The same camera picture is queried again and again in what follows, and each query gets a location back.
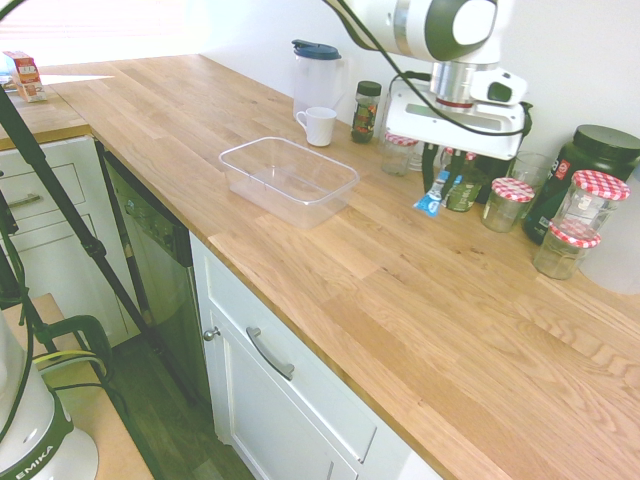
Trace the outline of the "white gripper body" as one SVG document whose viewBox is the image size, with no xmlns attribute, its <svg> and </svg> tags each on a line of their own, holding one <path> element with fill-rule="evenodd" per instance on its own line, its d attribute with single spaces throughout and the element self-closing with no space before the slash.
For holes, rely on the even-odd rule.
<svg viewBox="0 0 640 480">
<path fill-rule="evenodd" d="M 500 160 L 512 159 L 520 148 L 525 126 L 521 105 L 474 103 L 453 108 L 439 103 L 429 85 L 417 79 L 392 82 L 385 131 L 426 144 L 451 147 Z"/>
</svg>

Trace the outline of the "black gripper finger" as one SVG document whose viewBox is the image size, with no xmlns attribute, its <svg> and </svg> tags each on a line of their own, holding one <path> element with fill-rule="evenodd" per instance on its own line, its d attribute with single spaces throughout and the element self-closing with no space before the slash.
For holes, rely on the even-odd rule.
<svg viewBox="0 0 640 480">
<path fill-rule="evenodd" d="M 465 162 L 465 151 L 446 148 L 443 153 L 443 169 L 449 172 L 449 176 L 443 187 L 443 199 L 446 199 L 454 185 L 454 181 L 461 174 Z"/>
<path fill-rule="evenodd" d="M 421 172 L 424 193 L 428 193 L 434 182 L 434 160 L 437 154 L 437 146 L 425 143 L 421 155 Z"/>
</svg>

